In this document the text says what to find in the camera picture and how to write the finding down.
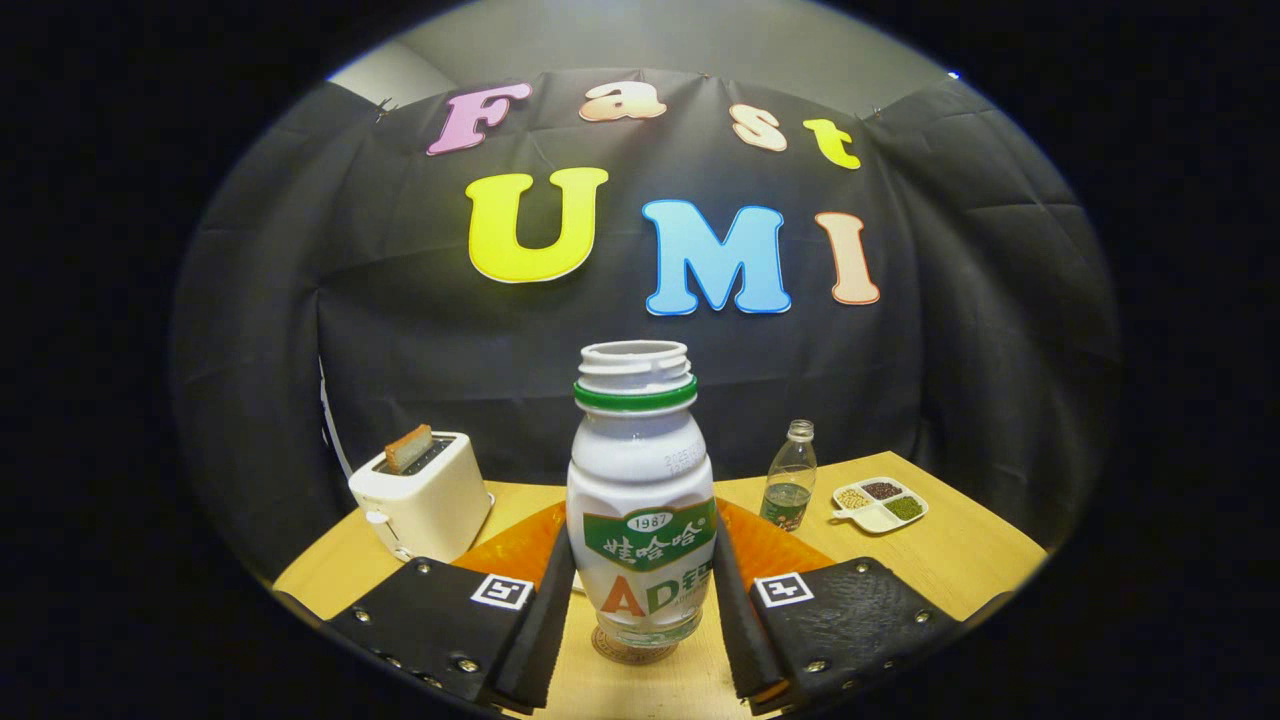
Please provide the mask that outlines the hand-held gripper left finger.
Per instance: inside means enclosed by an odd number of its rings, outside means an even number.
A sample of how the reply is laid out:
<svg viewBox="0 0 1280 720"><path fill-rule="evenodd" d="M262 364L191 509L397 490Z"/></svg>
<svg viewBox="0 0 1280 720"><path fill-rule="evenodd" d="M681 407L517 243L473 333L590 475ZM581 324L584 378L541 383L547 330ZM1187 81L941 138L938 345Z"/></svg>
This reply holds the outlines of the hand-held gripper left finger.
<svg viewBox="0 0 1280 720"><path fill-rule="evenodd" d="M547 706L573 571L553 503L454 562L410 560L325 629L417 685L530 714Z"/></svg>

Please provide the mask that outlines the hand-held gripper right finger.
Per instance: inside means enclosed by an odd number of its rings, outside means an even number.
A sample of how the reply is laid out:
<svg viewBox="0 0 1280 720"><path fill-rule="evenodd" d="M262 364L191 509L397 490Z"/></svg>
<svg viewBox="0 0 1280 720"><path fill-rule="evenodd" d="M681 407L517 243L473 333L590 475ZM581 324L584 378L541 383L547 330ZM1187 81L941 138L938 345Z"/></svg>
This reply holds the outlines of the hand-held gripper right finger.
<svg viewBox="0 0 1280 720"><path fill-rule="evenodd" d="M736 696L790 712L886 682L960 623L876 559L837 562L718 500L717 603Z"/></svg>

